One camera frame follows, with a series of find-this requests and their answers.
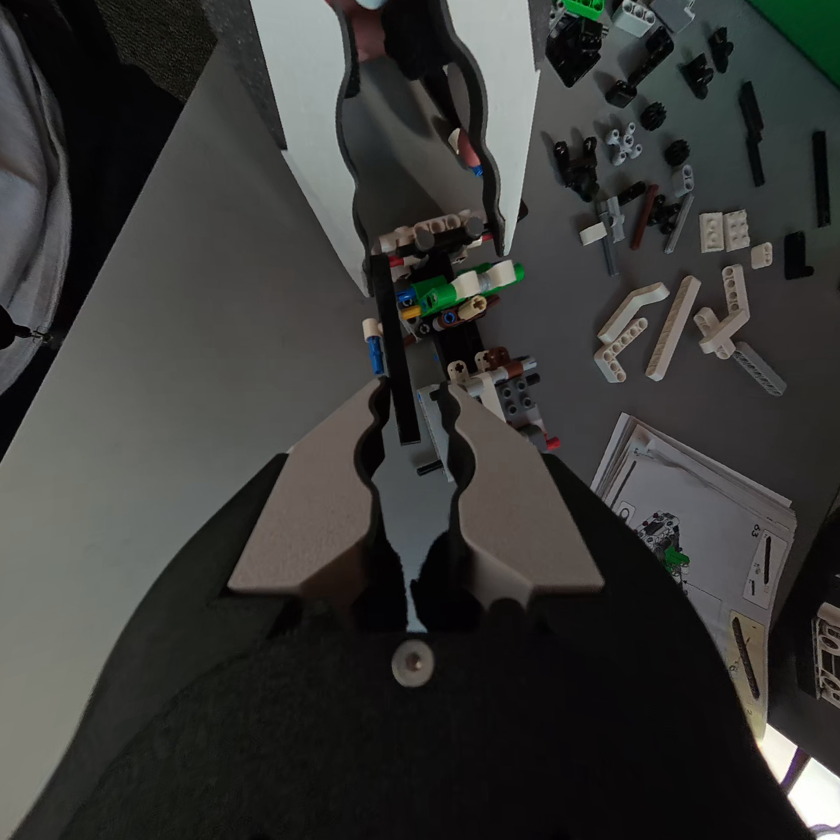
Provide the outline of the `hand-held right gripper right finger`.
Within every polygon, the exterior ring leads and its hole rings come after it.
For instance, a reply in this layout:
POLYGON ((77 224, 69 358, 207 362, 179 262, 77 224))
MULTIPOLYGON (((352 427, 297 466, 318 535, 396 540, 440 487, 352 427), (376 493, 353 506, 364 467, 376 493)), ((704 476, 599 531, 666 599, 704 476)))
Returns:
POLYGON ((599 593, 604 579, 539 450, 461 385, 441 385, 437 401, 458 582, 478 602, 599 593))

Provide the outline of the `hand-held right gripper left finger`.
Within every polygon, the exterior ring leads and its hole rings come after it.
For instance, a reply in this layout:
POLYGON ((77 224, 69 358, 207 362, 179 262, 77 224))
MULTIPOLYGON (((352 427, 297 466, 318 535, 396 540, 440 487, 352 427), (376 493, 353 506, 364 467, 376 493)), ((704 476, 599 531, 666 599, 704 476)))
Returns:
POLYGON ((371 474, 384 458, 390 410, 374 378, 287 452, 228 579, 231 592, 354 602, 382 515, 371 474))

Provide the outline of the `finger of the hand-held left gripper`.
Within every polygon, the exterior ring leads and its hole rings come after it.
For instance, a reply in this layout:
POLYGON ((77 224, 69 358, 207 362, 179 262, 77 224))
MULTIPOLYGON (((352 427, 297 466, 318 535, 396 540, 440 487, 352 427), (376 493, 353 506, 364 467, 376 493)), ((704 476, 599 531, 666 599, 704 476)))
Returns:
POLYGON ((323 1, 253 1, 251 8, 279 114, 284 159, 335 255, 370 298, 370 247, 341 123, 352 53, 347 20, 323 1))
POLYGON ((469 101, 467 136, 482 167, 482 204, 499 257, 518 224, 543 60, 543 3, 447 1, 445 42, 469 101))

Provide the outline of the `partly built lego vehicle chassis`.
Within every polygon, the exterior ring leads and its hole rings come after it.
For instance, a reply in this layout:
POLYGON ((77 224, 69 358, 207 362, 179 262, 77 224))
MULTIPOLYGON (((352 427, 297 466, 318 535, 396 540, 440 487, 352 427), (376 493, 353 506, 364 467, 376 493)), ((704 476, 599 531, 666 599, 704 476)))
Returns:
POLYGON ((379 236, 365 265, 378 316, 363 321, 373 373, 391 380, 392 405, 401 444, 419 443, 420 420, 436 459, 417 468, 420 476, 442 470, 448 480, 448 437, 438 404, 438 385, 414 386, 407 348, 432 346, 445 382, 468 394, 542 453, 554 453, 552 436, 532 394, 539 364, 528 354, 489 346, 481 320, 501 303, 501 293, 524 279, 509 259, 465 267, 493 239, 483 212, 469 209, 400 226, 379 236))

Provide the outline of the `black lego panel piece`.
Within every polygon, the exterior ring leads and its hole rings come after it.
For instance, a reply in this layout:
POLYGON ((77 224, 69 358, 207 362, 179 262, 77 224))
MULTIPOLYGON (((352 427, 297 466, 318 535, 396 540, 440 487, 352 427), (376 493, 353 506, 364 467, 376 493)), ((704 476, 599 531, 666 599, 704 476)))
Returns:
POLYGON ((567 88, 572 88, 601 58, 604 26, 564 12, 550 29, 545 57, 567 88))

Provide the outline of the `light grey cross lego connector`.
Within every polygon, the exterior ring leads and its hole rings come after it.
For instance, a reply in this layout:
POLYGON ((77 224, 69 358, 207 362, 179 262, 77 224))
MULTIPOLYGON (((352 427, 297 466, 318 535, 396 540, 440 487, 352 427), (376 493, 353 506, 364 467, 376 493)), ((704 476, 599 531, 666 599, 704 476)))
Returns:
POLYGON ((614 167, 621 166, 626 161, 634 161, 642 154, 644 147, 637 142, 636 132, 636 123, 628 122, 623 129, 613 129, 605 135, 609 159, 614 167))

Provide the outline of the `light grey lego beam block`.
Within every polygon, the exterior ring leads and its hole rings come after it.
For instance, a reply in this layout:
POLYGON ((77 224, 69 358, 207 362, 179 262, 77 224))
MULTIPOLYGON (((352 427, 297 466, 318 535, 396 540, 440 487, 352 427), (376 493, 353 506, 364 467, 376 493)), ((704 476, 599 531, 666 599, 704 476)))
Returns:
POLYGON ((640 39, 655 26, 657 16, 644 3, 621 1, 617 3, 611 20, 615 28, 640 39))

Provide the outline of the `reddish brown lego axle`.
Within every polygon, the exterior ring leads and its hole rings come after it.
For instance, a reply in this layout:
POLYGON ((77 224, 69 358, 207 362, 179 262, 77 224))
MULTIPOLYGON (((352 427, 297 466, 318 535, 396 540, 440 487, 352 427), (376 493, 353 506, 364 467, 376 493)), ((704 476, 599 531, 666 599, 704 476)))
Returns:
POLYGON ((652 183, 646 190, 644 204, 641 213, 639 214, 637 224, 633 233, 633 239, 630 244, 632 251, 639 250, 644 240, 644 235, 648 227, 648 222, 654 210, 656 198, 659 194, 659 186, 652 183))

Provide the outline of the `white L-shaped lego beam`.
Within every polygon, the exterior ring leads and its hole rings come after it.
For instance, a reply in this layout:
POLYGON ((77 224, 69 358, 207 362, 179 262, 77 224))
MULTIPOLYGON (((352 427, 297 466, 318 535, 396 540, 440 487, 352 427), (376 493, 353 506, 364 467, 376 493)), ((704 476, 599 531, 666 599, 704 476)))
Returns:
POLYGON ((594 353, 593 361, 608 382, 624 383, 626 381, 627 374, 618 360, 618 355, 635 341, 647 327, 648 321, 645 318, 636 318, 626 326, 617 338, 605 343, 594 353))

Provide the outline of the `black long thin lego beam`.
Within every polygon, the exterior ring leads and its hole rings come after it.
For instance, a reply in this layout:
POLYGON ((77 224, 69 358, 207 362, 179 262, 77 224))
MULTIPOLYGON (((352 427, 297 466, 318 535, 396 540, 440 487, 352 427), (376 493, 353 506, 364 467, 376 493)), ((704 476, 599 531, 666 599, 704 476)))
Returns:
POLYGON ((746 144, 752 181, 755 187, 762 187, 765 184, 765 176, 760 144, 763 141, 764 123, 753 83, 750 80, 743 82, 738 101, 747 132, 746 144))

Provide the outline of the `white long straight lego beam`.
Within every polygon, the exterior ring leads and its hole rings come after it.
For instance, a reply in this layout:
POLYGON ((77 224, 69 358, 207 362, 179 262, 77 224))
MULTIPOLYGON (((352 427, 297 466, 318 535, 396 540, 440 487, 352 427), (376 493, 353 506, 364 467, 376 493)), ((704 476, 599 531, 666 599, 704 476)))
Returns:
POLYGON ((675 300, 668 311, 668 316, 647 364, 645 375, 648 379, 660 382, 665 378, 679 338, 695 305, 700 285, 700 280, 694 276, 686 276, 681 281, 675 300))

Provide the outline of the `grey holed lego beam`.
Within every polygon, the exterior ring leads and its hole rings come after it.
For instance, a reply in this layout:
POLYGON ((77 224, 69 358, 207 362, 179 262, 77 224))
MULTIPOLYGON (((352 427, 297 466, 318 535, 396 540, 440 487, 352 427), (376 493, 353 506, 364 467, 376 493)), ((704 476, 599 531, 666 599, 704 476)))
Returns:
POLYGON ((735 343, 731 357, 769 395, 781 397, 785 393, 787 384, 784 379, 748 343, 735 343))

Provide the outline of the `printed lego set box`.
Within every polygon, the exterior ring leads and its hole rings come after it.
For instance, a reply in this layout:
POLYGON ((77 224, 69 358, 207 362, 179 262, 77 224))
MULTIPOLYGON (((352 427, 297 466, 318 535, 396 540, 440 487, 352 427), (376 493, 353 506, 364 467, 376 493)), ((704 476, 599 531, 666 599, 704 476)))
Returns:
POLYGON ((770 723, 838 712, 839 509, 808 550, 770 637, 770 723))

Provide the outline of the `black L-shaped lego piece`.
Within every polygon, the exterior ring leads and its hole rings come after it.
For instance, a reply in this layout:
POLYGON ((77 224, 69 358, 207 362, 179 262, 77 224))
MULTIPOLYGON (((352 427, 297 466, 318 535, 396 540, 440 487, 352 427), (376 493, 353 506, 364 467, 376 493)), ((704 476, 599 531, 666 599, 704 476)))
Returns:
POLYGON ((802 230, 794 231, 784 237, 784 278, 801 280, 813 277, 815 269, 807 262, 806 236, 802 230))

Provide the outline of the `green box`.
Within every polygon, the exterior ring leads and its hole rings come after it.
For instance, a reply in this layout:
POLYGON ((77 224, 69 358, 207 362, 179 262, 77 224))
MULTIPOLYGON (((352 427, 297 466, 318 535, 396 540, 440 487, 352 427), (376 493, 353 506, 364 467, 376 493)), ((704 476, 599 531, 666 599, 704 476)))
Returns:
POLYGON ((838 1, 751 1, 793 46, 816 63, 838 62, 838 1))

